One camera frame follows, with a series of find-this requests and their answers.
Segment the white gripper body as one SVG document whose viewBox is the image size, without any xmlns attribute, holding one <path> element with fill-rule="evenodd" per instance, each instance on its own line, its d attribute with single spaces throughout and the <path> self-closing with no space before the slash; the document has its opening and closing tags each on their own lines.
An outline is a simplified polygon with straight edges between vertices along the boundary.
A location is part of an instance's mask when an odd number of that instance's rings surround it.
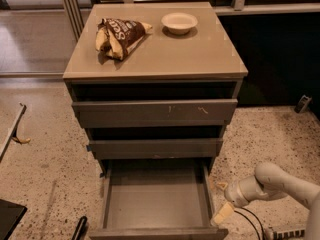
<svg viewBox="0 0 320 240">
<path fill-rule="evenodd" d="M 224 190 L 224 196 L 234 207 L 241 208 L 252 201 L 260 200 L 263 197 L 263 191 L 257 179 L 249 176 L 230 183 Z"/>
</svg>

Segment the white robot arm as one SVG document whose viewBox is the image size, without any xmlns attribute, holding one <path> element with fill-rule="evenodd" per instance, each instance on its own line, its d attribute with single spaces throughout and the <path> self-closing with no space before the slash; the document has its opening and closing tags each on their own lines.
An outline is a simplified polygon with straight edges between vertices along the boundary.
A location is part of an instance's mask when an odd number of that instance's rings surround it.
<svg viewBox="0 0 320 240">
<path fill-rule="evenodd" d="M 271 162 L 258 164 L 253 175 L 226 185 L 227 202 L 216 212 L 212 222 L 221 224 L 236 208 L 252 201 L 273 201 L 286 196 L 309 210 L 305 240 L 320 240 L 320 186 L 297 178 Z"/>
</svg>

